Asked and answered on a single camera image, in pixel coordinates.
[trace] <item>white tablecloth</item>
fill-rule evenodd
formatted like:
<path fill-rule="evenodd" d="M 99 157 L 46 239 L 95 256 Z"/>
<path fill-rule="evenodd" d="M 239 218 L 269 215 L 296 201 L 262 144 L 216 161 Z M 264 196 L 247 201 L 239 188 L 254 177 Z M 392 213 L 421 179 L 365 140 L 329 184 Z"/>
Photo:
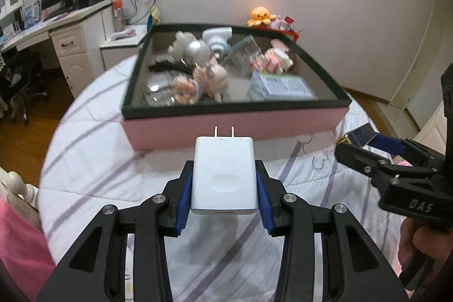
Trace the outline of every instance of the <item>white tablecloth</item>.
<path fill-rule="evenodd" d="M 123 132 L 120 106 L 135 57 L 96 79 L 60 122 L 42 167 L 38 198 L 42 228 L 57 263 L 93 216 L 106 204 L 139 205 L 178 178 L 193 148 L 135 153 Z M 380 210 L 379 194 L 362 174 L 338 164 L 336 138 L 370 122 L 353 102 L 336 131 L 255 142 L 255 156 L 289 192 L 324 207 L 343 203 L 392 260 L 400 217 Z M 133 239 L 128 242 L 129 250 Z M 253 215 L 190 213 L 177 239 L 167 238 L 174 300 L 272 300 L 283 239 L 271 238 Z M 128 269 L 131 268 L 128 258 Z M 321 250 L 316 248 L 315 300 L 320 300 Z"/>

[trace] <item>storage box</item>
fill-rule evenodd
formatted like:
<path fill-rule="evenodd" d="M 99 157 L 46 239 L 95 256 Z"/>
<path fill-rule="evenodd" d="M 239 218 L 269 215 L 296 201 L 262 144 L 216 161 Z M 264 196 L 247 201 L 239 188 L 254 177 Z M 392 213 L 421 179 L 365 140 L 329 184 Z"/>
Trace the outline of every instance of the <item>storage box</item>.
<path fill-rule="evenodd" d="M 286 44 L 297 60 L 291 71 L 304 79 L 314 92 L 311 100 L 251 101 L 248 78 L 230 77 L 228 98 L 223 103 L 200 101 L 196 105 L 150 107 L 144 101 L 143 85 L 148 66 L 162 59 L 175 41 L 177 31 L 197 38 L 205 29 L 226 25 L 168 24 L 154 26 L 144 39 L 129 82 L 122 113 L 123 129 L 136 151 L 193 147 L 198 136 L 210 136 L 218 126 L 219 136 L 248 136 L 254 140 L 288 137 L 334 129 L 348 111 L 348 95 L 332 77 L 297 44 L 278 32 L 232 26 L 231 45 L 252 35 L 264 52 L 272 39 Z"/>

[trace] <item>white power adapter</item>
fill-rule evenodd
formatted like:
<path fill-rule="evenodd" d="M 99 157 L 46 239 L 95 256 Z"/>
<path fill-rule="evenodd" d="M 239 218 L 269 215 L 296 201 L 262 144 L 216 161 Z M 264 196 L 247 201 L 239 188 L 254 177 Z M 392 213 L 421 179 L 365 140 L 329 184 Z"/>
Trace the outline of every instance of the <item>white power adapter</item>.
<path fill-rule="evenodd" d="M 198 137 L 195 143 L 191 210 L 196 214 L 253 214 L 258 209 L 253 139 Z"/>

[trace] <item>pink box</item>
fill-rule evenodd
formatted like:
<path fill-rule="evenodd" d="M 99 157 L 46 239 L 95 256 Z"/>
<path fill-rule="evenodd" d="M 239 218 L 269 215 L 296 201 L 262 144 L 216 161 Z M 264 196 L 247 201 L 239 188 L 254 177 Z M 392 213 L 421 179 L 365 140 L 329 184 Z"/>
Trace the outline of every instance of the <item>pink box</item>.
<path fill-rule="evenodd" d="M 253 35 L 261 50 L 272 39 L 283 41 L 296 56 L 293 74 L 298 74 L 313 91 L 310 100 L 298 101 L 229 101 L 222 104 L 200 102 L 196 105 L 150 107 L 143 102 L 142 85 L 148 65 L 157 50 L 166 50 L 177 31 L 192 32 L 196 37 L 212 27 L 223 25 L 172 24 L 154 27 L 144 39 L 123 104 L 123 129 L 135 151 L 193 147 L 198 136 L 235 135 L 262 140 L 289 137 L 334 129 L 348 111 L 348 95 L 307 53 L 278 32 L 247 27 L 232 27 L 231 44 Z M 230 85 L 247 81 L 230 80 Z"/>

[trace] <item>blue gripper pad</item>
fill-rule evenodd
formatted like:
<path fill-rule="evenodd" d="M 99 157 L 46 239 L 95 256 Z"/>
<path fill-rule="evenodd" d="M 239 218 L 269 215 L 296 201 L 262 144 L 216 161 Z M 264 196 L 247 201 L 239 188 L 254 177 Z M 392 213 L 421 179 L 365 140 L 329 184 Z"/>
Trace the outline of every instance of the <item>blue gripper pad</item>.
<path fill-rule="evenodd" d="M 261 221 L 263 227 L 267 229 L 267 233 L 272 235 L 275 230 L 275 225 L 272 221 L 272 206 L 264 186 L 263 178 L 260 172 L 257 170 L 257 190 L 258 190 L 258 204 L 260 207 Z"/>
<path fill-rule="evenodd" d="M 176 209 L 176 233 L 181 235 L 181 232 L 186 227 L 187 218 L 189 217 L 190 202 L 192 199 L 192 178 L 193 170 L 190 171 L 189 175 L 184 182 L 183 192 L 181 193 L 180 201 Z"/>
<path fill-rule="evenodd" d="M 401 155 L 405 150 L 405 147 L 398 138 L 384 136 L 380 133 L 368 143 L 368 146 L 385 151 L 391 155 Z"/>

